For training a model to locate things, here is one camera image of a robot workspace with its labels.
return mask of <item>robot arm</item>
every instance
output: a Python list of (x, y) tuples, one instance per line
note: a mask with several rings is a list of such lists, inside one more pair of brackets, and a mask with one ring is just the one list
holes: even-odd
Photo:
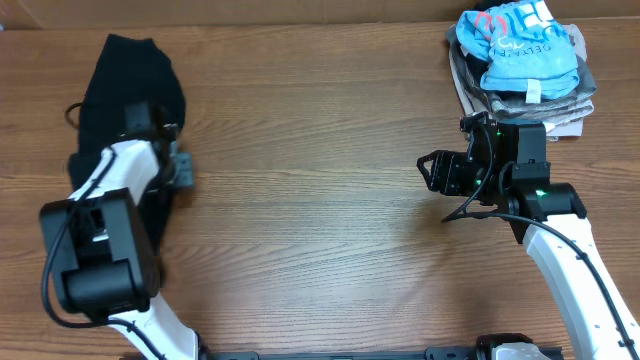
[[(160, 165), (152, 143), (144, 140), (128, 140), (115, 143), (111, 148), (115, 154), (109, 149), (104, 149), (101, 161), (89, 180), (71, 194), (69, 199), (77, 200), (86, 192), (115, 155), (116, 160), (109, 172), (87, 199), (99, 201), (106, 193), (128, 189), (133, 203), (136, 206), (139, 205), (145, 189), (160, 173)], [(109, 228), (106, 227), (93, 238), (93, 242), (109, 240)], [(198, 359), (201, 347), (198, 335), (180, 322), (159, 292), (149, 300), (147, 310), (118, 312), (109, 315), (109, 319), (120, 319), (135, 324), (167, 360)], [(128, 331), (122, 325), (109, 326), (122, 333), (146, 358), (155, 359), (149, 347), (138, 335)]]
[[(600, 259), (589, 220), (575, 214), (550, 215), (544, 224), (575, 240), (602, 278), (629, 337), (640, 339), (640, 328)], [(555, 235), (529, 226), (523, 245), (540, 268), (558, 305), (576, 359), (632, 359), (596, 280), (584, 261)]]
[[(640, 327), (600, 259), (587, 211), (571, 185), (550, 182), (544, 126), (536, 122), (497, 123), (486, 113), (477, 113), (463, 118), (460, 128), (469, 134), (466, 153), (439, 150), (418, 159), (418, 169), (429, 190), (446, 196), (469, 196), (480, 200), (481, 205), (497, 205), (498, 209), (452, 214), (443, 222), (465, 217), (508, 220), (516, 240), (525, 246), (551, 289), (576, 358), (637, 359)], [(425, 168), (427, 162), (431, 162), (431, 172)], [(557, 230), (577, 246), (578, 252), (532, 223)], [(517, 347), (504, 346), (494, 348), (493, 359), (518, 355)]]
[(193, 186), (191, 156), (177, 151), (177, 132), (169, 131), (176, 127), (153, 118), (152, 110), (146, 103), (126, 109), (134, 130), (102, 151), (68, 199), (46, 204), (40, 222), (65, 311), (111, 326), (149, 359), (197, 360), (204, 347), (159, 293), (159, 266), (138, 213), (147, 194), (171, 196)]

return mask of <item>light blue t-shirt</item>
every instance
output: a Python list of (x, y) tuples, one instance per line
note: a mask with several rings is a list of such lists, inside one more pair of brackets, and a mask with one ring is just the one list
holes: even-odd
[(466, 51), (489, 62), (480, 81), (485, 90), (526, 92), (534, 79), (542, 98), (557, 99), (580, 82), (569, 36), (543, 0), (465, 11), (456, 35)]

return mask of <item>wire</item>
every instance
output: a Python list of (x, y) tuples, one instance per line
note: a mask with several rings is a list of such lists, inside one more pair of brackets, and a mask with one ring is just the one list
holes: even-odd
[(71, 111), (77, 107), (81, 107), (82, 103), (75, 103), (71, 106), (69, 106), (67, 108), (67, 110), (64, 111), (64, 119), (67, 121), (67, 124), (69, 124), (69, 126), (71, 126), (72, 128), (80, 131), (80, 126), (78, 124), (76, 124), (75, 122), (73, 122), (73, 120), (71, 120), (71, 117), (69, 116), (69, 113), (71, 113)]
[[(71, 110), (80, 106), (82, 106), (82, 103), (75, 103), (69, 106), (69, 108), (67, 108), (67, 110), (65, 111), (65, 119), (67, 120), (67, 123), (74, 129), (78, 130), (81, 136), (90, 137), (101, 143), (101, 141), (96, 139), (96, 137), (80, 129), (80, 127), (77, 124), (75, 124), (69, 117), (69, 113), (71, 112)], [(107, 319), (105, 321), (97, 321), (97, 322), (92, 321), (92, 322), (86, 322), (86, 323), (69, 322), (62, 319), (55, 312), (55, 310), (53, 309), (53, 306), (51, 305), (51, 299), (49, 298), (49, 275), (51, 274), (53, 261), (58, 252), (58, 249), (60, 248), (62, 239), (64, 238), (64, 235), (69, 228), (69, 223), (74, 218), (76, 212), (78, 212), (78, 209), (81, 207), (84, 201), (91, 195), (91, 193), (98, 186), (100, 186), (100, 182), (102, 181), (102, 179), (104, 179), (106, 174), (109, 172), (109, 169), (111, 169), (111, 166), (113, 165), (116, 158), (118, 157), (118, 155), (116, 154), (115, 150), (111, 145), (106, 145), (105, 148), (109, 149), (109, 151), (111, 152), (111, 158), (109, 159), (109, 162), (104, 167), (104, 169), (100, 172), (100, 174), (98, 174), (96, 178), (90, 180), (91, 185), (89, 186), (89, 188), (87, 188), (87, 190), (83, 192), (80, 195), (80, 197), (73, 203), (73, 205), (71, 206), (71, 209), (69, 210), (69, 213), (67, 214), (67, 218), (65, 219), (64, 223), (62, 223), (62, 226), (60, 226), (60, 229), (58, 229), (58, 233), (56, 234), (56, 237), (54, 238), (55, 240), (53, 241), (53, 244), (51, 245), (51, 249), (49, 250), (49, 253), (47, 255), (47, 260), (45, 262), (44, 269), (42, 271), (42, 281), (41, 281), (42, 306), (44, 307), (44, 310), (47, 313), (47, 315), (49, 315), (49, 317), (56, 324), (66, 328), (89, 329), (89, 328), (96, 328), (96, 327), (105, 326), (105, 325), (125, 326), (128, 332), (133, 332), (140, 338), (140, 340), (149, 348), (149, 351), (155, 357), (157, 357), (160, 360), (165, 360), (166, 359), (165, 356), (161, 354), (160, 351), (158, 351), (158, 349), (153, 345), (153, 343), (149, 340), (149, 338), (139, 328), (137, 328), (134, 323), (130, 323), (128, 321), (121, 320), (121, 319)]]
[(627, 330), (624, 327), (624, 323), (622, 322), (622, 319), (620, 318), (620, 314), (618, 313), (618, 310), (616, 309), (616, 307), (615, 307), (615, 305), (613, 303), (613, 299), (611, 298), (611, 294), (609, 293), (609, 290), (607, 290), (607, 287), (604, 284), (604, 281), (602, 281), (602, 277), (598, 273), (598, 270), (596, 270), (595, 266), (593, 265), (593, 263), (589, 259), (589, 255), (587, 253), (583, 252), (582, 250), (580, 250), (578, 245), (573, 243), (573, 241), (571, 241), (569, 238), (564, 236), (561, 232), (559, 232), (558, 230), (552, 228), (549, 225), (543, 224), (543, 223), (541, 223), (539, 221), (536, 221), (536, 220), (532, 220), (532, 219), (529, 219), (529, 218), (526, 218), (526, 217), (523, 217), (523, 216), (517, 216), (517, 215), (511, 215), (511, 214), (503, 214), (503, 213), (499, 213), (499, 212), (470, 212), (470, 213), (466, 213), (466, 214), (460, 214), (460, 215), (453, 216), (449, 220), (446, 220), (446, 221), (443, 220), (443, 222), (449, 222), (449, 221), (454, 221), (454, 220), (459, 220), (459, 219), (466, 219), (466, 218), (485, 219), (485, 218), (490, 218), (490, 217), (501, 218), (501, 219), (507, 220), (507, 221), (518, 221), (518, 222), (523, 222), (523, 223), (526, 223), (526, 224), (529, 224), (529, 225), (537, 226), (537, 227), (539, 227), (539, 228), (541, 228), (543, 230), (546, 230), (546, 231), (550, 232), (551, 234), (555, 235), (556, 237), (558, 237), (558, 239), (562, 240), (562, 242), (564, 242), (565, 244), (567, 244), (567, 246), (569, 246), (571, 249), (573, 249), (573, 251), (575, 251), (575, 253), (578, 255), (577, 259), (584, 261), (585, 265), (587, 266), (587, 268), (591, 272), (591, 275), (593, 276), (594, 280), (598, 284), (598, 288), (600, 288), (600, 292), (602, 292), (602, 297), (604, 298), (605, 302), (607, 303), (607, 307), (609, 308), (609, 311), (611, 312), (611, 316), (613, 317), (613, 320), (616, 323), (616, 326), (618, 327), (618, 331), (620, 332), (620, 335), (622, 336), (622, 342), (623, 342), (624, 346), (626, 346), (628, 348), (629, 353), (631, 354), (631, 357), (634, 360), (640, 360), (640, 357), (638, 357), (638, 353), (636, 352), (636, 349), (634, 347), (634, 341), (629, 337), (629, 334), (627, 333)]
[(476, 189), (476, 191), (471, 196), (469, 196), (469, 198), (464, 203), (462, 203), (462, 205), (460, 205), (451, 214), (447, 215), (444, 219), (442, 219), (440, 221), (442, 223), (451, 221), (451, 219), (454, 216), (458, 215), (461, 211), (466, 213), (467, 206), (469, 206), (469, 204), (471, 204), (471, 202), (478, 196), (478, 194), (480, 194), (482, 189), (485, 187), (485, 185), (489, 181), (489, 178), (491, 177), (491, 169), (493, 169), (493, 148), (491, 147), (491, 137), (489, 137), (489, 132), (487, 131), (487, 128), (485, 125), (479, 125), (479, 126), (484, 132), (484, 136), (487, 138), (487, 146), (489, 147), (489, 167), (487, 168), (487, 173), (484, 175), (484, 178), (482, 179), (482, 182), (480, 183), (480, 185), (478, 185), (478, 188)]
[(500, 196), (504, 197), (504, 174), (507, 172), (509, 167), (515, 165), (516, 162), (513, 160), (507, 161), (506, 164), (500, 169), (500, 176), (498, 176), (498, 191), (500, 192)]

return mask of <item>wooden table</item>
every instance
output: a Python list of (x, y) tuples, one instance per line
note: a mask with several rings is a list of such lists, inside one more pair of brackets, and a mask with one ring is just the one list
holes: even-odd
[[(640, 20), (585, 20), (598, 83), (584, 136), (548, 145), (640, 317)], [(216, 351), (420, 350), (523, 332), (572, 356), (550, 292), (508, 225), (441, 225), (460, 198), (415, 160), (466, 148), (449, 23), (176, 27), (153, 37), (187, 98), (197, 190), (171, 218), (165, 298)], [(110, 329), (44, 314), (40, 207), (70, 193), (81, 101), (108, 30), (0, 33), (0, 358), (114, 359)]]

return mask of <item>folded clothes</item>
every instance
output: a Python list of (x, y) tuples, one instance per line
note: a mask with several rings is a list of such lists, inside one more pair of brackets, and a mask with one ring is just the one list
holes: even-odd
[[(577, 52), (586, 52), (584, 49), (584, 39), (580, 31), (575, 27), (575, 29), (572, 29), (572, 32), (573, 37), (577, 39)], [(484, 91), (481, 89), (480, 77), (484, 71), (483, 65), (486, 66), (486, 63), (475, 59), (470, 53), (467, 54), (465, 58), (453, 27), (447, 31), (446, 36), (451, 45), (450, 54), (453, 58), (452, 62), (455, 65), (454, 77), (457, 76), (461, 78), (460, 82), (464, 90), (469, 96), (474, 98), (471, 103), (481, 103), (483, 107), (488, 109), (498, 120), (540, 117), (549, 119), (552, 116), (557, 116), (559, 119), (562, 119), (562, 121), (554, 121), (557, 123), (570, 121), (593, 112), (593, 103), (591, 103), (589, 97), (595, 93), (596, 85), (589, 68), (582, 58), (576, 59), (580, 82), (574, 90), (555, 100), (546, 100), (539, 104), (531, 104), (526, 103), (526, 97), (522, 93)], [(559, 112), (547, 113), (548, 116), (545, 116), (544, 112), (551, 110), (558, 110)]]
[(587, 44), (584, 41), (584, 36), (578, 29), (578, 26), (575, 24), (570, 25), (562, 25), (564, 30), (569, 35), (569, 39), (571, 40), (571, 45), (573, 45), (573, 50), (576, 52), (576, 55), (580, 57), (582, 60), (587, 61)]
[(527, 92), (529, 102), (557, 99), (579, 83), (567, 32), (542, 0), (465, 11), (456, 26), (465, 52), (489, 63), (484, 90)]
[[(491, 113), (489, 109), (484, 105), (482, 101), (476, 98), (473, 94), (467, 92), (464, 89), (464, 85), (461, 84), (460, 78), (458, 77), (456, 65), (453, 61), (453, 51), (449, 52), (449, 63), (451, 65), (453, 82), (456, 88), (456, 92), (458, 93), (458, 97), (460, 98), (460, 103), (462, 104), (462, 108), (465, 114), (472, 114), (474, 112), (482, 112), (487, 111)], [(584, 120), (584, 116), (589, 115), (593, 112), (593, 103), (591, 100), (587, 99), (584, 102), (583, 112), (579, 111), (569, 111), (567, 114), (562, 114), (559, 111), (555, 113), (553, 116), (545, 118), (542, 120), (545, 128), (547, 129), (547, 138), (551, 140), (557, 140), (559, 136), (580, 136), (582, 135), (582, 123)], [(523, 118), (532, 119), (535, 115), (532, 114), (532, 117), (524, 115)], [(501, 121), (511, 121), (515, 119), (503, 119)]]

